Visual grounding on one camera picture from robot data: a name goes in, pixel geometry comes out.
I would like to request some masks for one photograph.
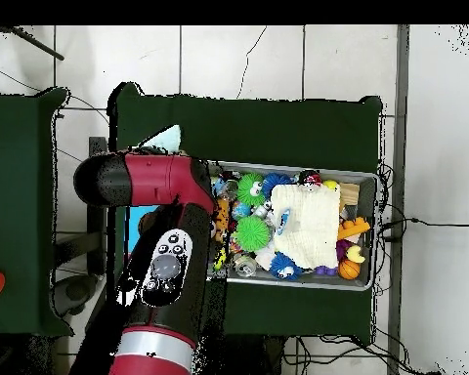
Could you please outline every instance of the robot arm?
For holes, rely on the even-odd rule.
[[[100,338],[107,340],[101,354],[115,353],[100,356],[111,365],[107,375],[190,375],[214,207],[207,167],[178,155],[97,155],[80,165],[75,188],[99,206],[165,207],[136,244],[118,281],[117,303],[107,304],[87,332],[73,375],[78,359],[91,359],[84,350],[94,355]]]

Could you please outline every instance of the dark green tabletop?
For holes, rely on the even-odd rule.
[[[134,146],[172,126],[181,149],[211,160],[374,173],[378,158],[377,97],[359,103],[305,100],[214,100],[144,96],[120,85],[116,101],[118,148]],[[118,211],[116,252],[123,252],[123,212]],[[230,283],[227,334],[356,335],[369,342],[371,290],[299,289]]]
[[[0,333],[69,335],[50,306],[53,115],[66,89],[0,96]]]

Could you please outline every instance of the white towel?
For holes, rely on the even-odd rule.
[[[297,266],[314,269],[338,266],[335,244],[339,228],[340,186],[276,186],[271,193],[280,225],[281,214],[290,209],[281,234],[275,233],[276,249]]]

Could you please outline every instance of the gray plastic bin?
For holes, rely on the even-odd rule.
[[[368,289],[375,276],[375,258],[376,242],[378,232],[379,208],[378,200],[380,197],[380,181],[378,176],[370,173],[356,173],[351,171],[321,170],[316,167],[282,167],[276,165],[246,164],[223,161],[209,161],[210,175],[217,175],[221,170],[238,171],[240,173],[255,172],[266,176],[270,173],[286,174],[293,177],[303,170],[320,171],[321,179],[333,180],[337,183],[351,183],[360,186],[360,195],[358,201],[358,216],[365,217],[370,223],[370,231],[362,234],[358,244],[362,247],[362,255],[365,261],[362,263],[360,275],[353,280],[346,280],[339,275],[318,275],[303,274],[298,280],[286,281],[276,279],[267,271],[258,269],[256,274],[251,277],[239,276],[231,267],[224,268],[221,271],[213,271],[213,256],[209,259],[207,278],[226,277],[230,283],[248,283],[262,284],[272,286],[291,286],[299,288],[314,289],[338,289],[338,290],[357,290]]]

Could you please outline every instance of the purple toy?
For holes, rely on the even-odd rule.
[[[349,240],[337,240],[337,244],[335,245],[335,251],[337,252],[337,260],[340,262],[346,256],[348,249],[353,245],[353,243]]]
[[[328,268],[327,266],[318,266],[316,268],[317,274],[328,274],[329,276],[334,276],[337,274],[338,268]]]

